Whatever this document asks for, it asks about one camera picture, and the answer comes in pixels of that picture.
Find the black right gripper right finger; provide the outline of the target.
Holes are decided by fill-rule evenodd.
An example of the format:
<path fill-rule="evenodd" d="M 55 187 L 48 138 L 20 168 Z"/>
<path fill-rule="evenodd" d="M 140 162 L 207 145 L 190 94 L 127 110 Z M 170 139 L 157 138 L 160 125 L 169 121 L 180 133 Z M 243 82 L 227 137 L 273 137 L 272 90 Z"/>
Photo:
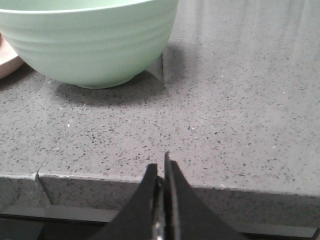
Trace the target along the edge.
<path fill-rule="evenodd" d="M 196 195 L 176 161 L 164 155 L 164 207 L 168 240 L 245 240 Z"/>

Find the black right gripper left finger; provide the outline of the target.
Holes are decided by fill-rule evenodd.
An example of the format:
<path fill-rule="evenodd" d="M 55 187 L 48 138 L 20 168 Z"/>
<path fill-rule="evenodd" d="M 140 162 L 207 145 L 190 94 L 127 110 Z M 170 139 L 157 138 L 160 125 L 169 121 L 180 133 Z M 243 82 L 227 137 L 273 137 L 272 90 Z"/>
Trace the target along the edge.
<path fill-rule="evenodd" d="M 93 240 L 151 240 L 157 188 L 157 165 L 149 164 L 142 181 L 127 204 L 110 223 L 91 238 Z"/>

